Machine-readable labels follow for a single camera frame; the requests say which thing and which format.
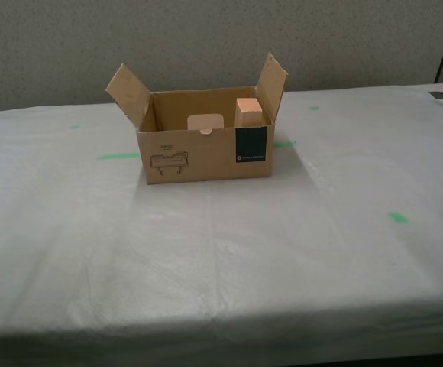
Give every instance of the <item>gray fabric wall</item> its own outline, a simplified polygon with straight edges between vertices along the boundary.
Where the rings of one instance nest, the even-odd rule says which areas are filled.
[[[111,102],[126,63],[151,90],[432,83],[443,0],[0,0],[0,110]]]

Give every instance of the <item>wooden block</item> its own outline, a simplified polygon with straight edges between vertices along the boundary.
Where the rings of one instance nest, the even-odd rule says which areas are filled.
[[[237,98],[235,107],[235,127],[252,128],[264,126],[262,108],[257,98]]]

